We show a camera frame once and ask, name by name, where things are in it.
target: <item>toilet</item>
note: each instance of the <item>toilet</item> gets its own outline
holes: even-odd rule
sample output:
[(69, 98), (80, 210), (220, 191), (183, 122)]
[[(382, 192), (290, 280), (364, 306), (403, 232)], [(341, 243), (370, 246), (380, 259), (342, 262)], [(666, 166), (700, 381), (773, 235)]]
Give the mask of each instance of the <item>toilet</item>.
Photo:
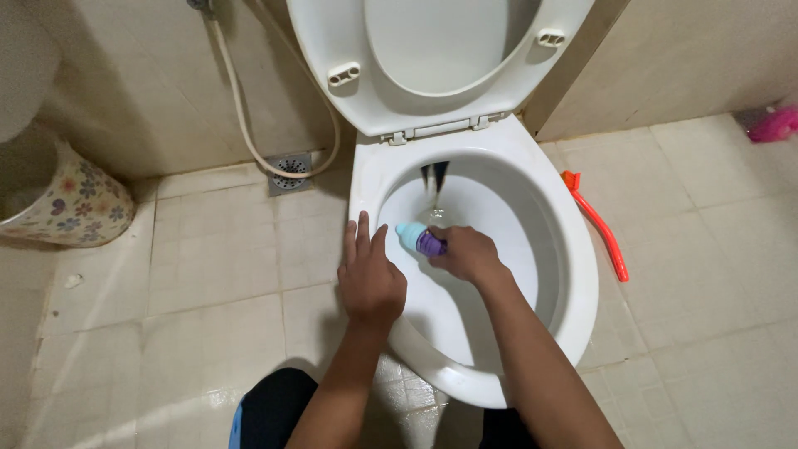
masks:
[[(470, 225), (495, 242), (524, 296), (576, 365), (599, 280), (582, 215), (512, 111), (540, 83), (592, 0), (288, 0), (302, 52), (358, 128), (350, 219)], [(419, 168), (451, 161), (440, 196)], [(439, 212), (431, 218), (433, 206)], [(386, 241), (405, 274), (389, 345), (421, 378), (478, 407), (506, 408), (496, 339), (473, 286)]]

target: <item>person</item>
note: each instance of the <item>person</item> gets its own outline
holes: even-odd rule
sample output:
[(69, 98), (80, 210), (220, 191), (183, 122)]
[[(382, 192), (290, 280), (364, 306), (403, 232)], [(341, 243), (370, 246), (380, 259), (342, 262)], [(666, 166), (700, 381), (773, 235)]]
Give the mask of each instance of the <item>person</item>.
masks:
[[(431, 228), (448, 251), (429, 263), (472, 283), (488, 310), (515, 408), (485, 410), (480, 449), (622, 448), (590, 392), (499, 260), (473, 228)], [(369, 238), (369, 216), (350, 221), (338, 269), (349, 317), (322, 382), (282, 368), (242, 399), (231, 432), (241, 449), (349, 448), (358, 442), (377, 360), (405, 307), (407, 280), (385, 256), (387, 224)]]

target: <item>orange brush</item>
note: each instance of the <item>orange brush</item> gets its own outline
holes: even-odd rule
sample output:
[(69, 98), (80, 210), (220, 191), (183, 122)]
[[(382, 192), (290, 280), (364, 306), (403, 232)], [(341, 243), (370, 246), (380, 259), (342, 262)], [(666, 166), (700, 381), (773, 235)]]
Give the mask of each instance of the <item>orange brush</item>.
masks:
[(574, 197), (576, 202), (579, 204), (579, 207), (589, 216), (589, 218), (593, 221), (593, 224), (596, 225), (598, 231), (602, 234), (602, 238), (604, 239), (604, 243), (606, 244), (606, 248), (610, 251), (610, 258), (612, 259), (612, 265), (615, 267), (615, 274), (618, 275), (618, 280), (621, 282), (627, 282), (629, 280), (629, 273), (626, 272), (626, 264), (623, 263), (623, 256), (621, 255), (621, 249), (618, 247), (618, 242), (615, 241), (615, 236), (612, 235), (612, 231), (610, 231), (610, 227), (604, 223), (604, 220), (599, 217), (599, 213), (595, 211), (588, 203), (582, 198), (582, 195), (579, 194), (579, 176), (581, 173), (571, 173), (568, 170), (562, 172), (560, 176), (565, 181), (566, 187), (571, 192), (571, 195)]

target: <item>black pants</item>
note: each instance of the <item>black pants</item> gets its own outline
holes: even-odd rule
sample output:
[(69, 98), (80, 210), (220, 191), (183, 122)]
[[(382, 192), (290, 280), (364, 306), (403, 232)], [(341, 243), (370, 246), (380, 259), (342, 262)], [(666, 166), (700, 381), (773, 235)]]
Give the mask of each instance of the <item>black pants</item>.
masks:
[[(258, 382), (241, 403), (241, 449), (283, 449), (316, 387), (296, 368), (279, 369)], [(480, 449), (498, 447), (538, 449), (513, 408), (484, 411)]]

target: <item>toilet rim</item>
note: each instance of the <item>toilet rim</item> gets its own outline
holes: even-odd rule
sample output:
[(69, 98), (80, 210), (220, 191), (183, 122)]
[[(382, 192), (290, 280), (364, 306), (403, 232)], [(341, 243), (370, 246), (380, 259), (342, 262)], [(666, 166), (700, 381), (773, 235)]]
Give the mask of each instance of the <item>toilet rim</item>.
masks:
[[(598, 272), (590, 236), (581, 213), (550, 162), (548, 167), (543, 164), (519, 165), (517, 159), (506, 154), (506, 146), (497, 145), (496, 148), (505, 150), (436, 145), (434, 149), (426, 147), (413, 152), (410, 148), (386, 146), (362, 166), (358, 166), (356, 157), (350, 193), (350, 219), (356, 220), (361, 210), (368, 212), (373, 218), (369, 223), (369, 233), (373, 235), (379, 225), (375, 218), (379, 217), (382, 205), (394, 186), (409, 170), (429, 162), (454, 157), (484, 157), (518, 171), (536, 187), (536, 200), (541, 203), (539, 207), (547, 215), (547, 221), (553, 220), (555, 223), (552, 232), (555, 233), (562, 276), (554, 336), (567, 358), (576, 365), (590, 339), (598, 303)], [(369, 192), (368, 199), (364, 199), (360, 196), (363, 190), (360, 188), (362, 175), (369, 172), (372, 164), (390, 166), (391, 169), (380, 173), (378, 187)], [(421, 378), (444, 393), (478, 407), (508, 407), (502, 375), (481, 372), (452, 360), (433, 347), (404, 315), (394, 323), (389, 344)]]

